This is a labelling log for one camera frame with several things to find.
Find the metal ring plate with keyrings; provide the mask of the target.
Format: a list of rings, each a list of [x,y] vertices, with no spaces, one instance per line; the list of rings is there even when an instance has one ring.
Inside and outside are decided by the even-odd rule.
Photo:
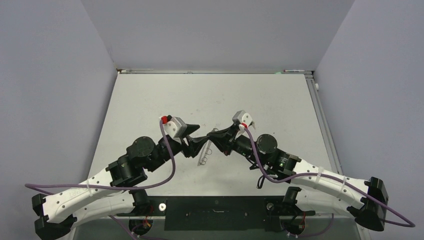
[[[210,156],[213,153],[213,151],[211,149],[212,144],[213,143],[210,140],[208,140],[202,146],[200,154],[199,154],[199,158],[198,158],[198,161],[197,161],[198,167],[206,165],[206,163],[208,161],[208,156]]]

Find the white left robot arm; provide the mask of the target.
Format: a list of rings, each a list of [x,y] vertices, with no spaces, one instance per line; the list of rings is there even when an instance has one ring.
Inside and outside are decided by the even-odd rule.
[[[61,184],[60,192],[48,193],[48,185],[26,184],[38,191],[31,199],[37,214],[36,235],[56,240],[86,222],[117,214],[143,215],[148,211],[147,190],[170,182],[175,176],[175,157],[196,157],[209,135],[191,137],[199,126],[160,121],[161,139],[141,136],[124,155],[79,184]]]

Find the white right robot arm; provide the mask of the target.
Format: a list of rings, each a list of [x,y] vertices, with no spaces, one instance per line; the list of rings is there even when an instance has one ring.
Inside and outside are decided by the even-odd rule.
[[[234,125],[210,132],[207,138],[224,154],[236,152],[252,160],[272,183],[291,183],[312,188],[303,200],[297,195],[283,199],[282,207],[289,214],[299,210],[334,213],[352,217],[360,226],[372,231],[385,229],[389,196],[384,182],[371,177],[368,180],[352,178],[331,172],[278,148],[270,134],[261,134],[256,140],[245,124]]]

